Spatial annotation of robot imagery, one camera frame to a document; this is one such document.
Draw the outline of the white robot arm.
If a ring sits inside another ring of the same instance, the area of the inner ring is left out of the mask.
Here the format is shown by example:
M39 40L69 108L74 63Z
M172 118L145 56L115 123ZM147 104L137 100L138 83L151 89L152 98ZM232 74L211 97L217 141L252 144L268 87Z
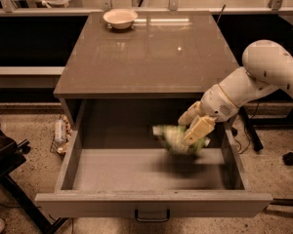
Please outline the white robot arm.
M259 40L242 54L241 67L207 90L178 120L188 126L183 143L190 146L211 133L251 100L282 90L293 98L293 57L279 44Z

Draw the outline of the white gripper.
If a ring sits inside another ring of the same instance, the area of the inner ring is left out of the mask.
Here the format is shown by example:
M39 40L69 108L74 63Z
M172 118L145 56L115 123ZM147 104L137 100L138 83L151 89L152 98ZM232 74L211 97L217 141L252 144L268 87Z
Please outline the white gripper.
M201 109L208 116L202 116ZM214 85L206 91L200 102L196 101L178 119L178 124L189 125L184 135L186 145L192 145L206 137L215 128L217 122L228 121L238 112L238 108L219 85Z

